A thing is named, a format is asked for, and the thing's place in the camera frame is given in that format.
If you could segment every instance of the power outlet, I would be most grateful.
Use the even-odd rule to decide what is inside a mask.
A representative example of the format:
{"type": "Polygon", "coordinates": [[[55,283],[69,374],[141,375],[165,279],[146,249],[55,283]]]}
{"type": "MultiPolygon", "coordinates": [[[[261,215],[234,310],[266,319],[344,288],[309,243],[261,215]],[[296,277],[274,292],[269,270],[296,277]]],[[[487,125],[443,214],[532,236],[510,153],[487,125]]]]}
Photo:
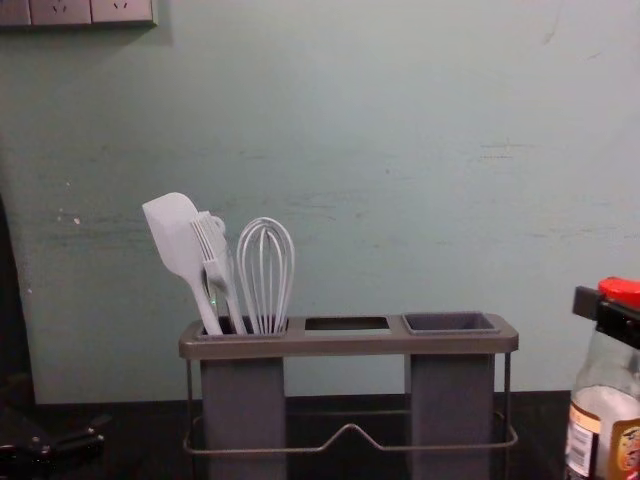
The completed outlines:
{"type": "Polygon", "coordinates": [[[29,0],[0,0],[0,26],[30,24],[29,0]]]}
{"type": "Polygon", "coordinates": [[[152,0],[91,0],[93,23],[151,22],[152,0]]]}
{"type": "Polygon", "coordinates": [[[91,23],[90,0],[31,0],[34,25],[82,25],[91,23]]]}

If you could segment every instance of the whisk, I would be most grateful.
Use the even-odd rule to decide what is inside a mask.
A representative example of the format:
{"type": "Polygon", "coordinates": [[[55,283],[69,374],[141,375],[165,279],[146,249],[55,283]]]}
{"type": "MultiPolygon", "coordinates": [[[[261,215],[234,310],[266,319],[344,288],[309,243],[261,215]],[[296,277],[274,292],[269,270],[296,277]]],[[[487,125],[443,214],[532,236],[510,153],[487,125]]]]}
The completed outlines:
{"type": "Polygon", "coordinates": [[[236,256],[253,333],[281,332],[295,270],[289,232],[272,218],[256,218],[240,234],[236,256]]]}

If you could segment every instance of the red bottle cap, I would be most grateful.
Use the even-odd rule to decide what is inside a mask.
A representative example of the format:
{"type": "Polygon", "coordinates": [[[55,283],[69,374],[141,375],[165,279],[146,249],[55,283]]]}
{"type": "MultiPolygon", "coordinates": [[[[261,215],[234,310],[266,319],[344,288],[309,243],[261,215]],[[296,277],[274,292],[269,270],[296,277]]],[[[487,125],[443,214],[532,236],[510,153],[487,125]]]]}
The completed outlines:
{"type": "Polygon", "coordinates": [[[640,309],[640,281],[609,277],[600,281],[598,290],[611,300],[640,309]]]}

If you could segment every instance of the kitchen utensil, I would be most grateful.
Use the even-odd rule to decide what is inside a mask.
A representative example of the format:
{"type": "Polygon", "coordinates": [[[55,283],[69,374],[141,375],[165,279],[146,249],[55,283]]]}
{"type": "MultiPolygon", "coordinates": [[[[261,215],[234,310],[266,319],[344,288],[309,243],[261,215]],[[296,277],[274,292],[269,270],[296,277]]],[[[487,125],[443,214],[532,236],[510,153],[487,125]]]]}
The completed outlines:
{"type": "Polygon", "coordinates": [[[222,335],[203,283],[200,244],[190,225],[198,214],[196,207],[185,195],[173,192],[145,203],[142,209],[162,263],[191,287],[207,333],[222,335]]]}
{"type": "Polygon", "coordinates": [[[272,218],[247,224],[236,251],[238,275],[255,332],[284,328],[295,271],[295,248],[286,228],[272,218]]]}
{"type": "Polygon", "coordinates": [[[242,320],[238,294],[235,287],[233,258],[227,245],[221,219],[209,212],[199,212],[191,221],[200,242],[203,265],[208,281],[226,297],[229,316],[235,333],[246,335],[247,330],[242,320]]]}

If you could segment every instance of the white spatula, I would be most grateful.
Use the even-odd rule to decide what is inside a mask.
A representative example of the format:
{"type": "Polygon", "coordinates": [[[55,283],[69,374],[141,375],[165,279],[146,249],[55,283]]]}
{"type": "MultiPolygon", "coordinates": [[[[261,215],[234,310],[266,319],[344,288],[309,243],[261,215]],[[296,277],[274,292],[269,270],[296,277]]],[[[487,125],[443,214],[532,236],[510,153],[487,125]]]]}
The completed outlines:
{"type": "Polygon", "coordinates": [[[142,205],[162,263],[191,287],[209,335],[222,335],[220,322],[204,290],[200,244],[191,228],[198,210],[181,193],[168,193],[142,205]]]}

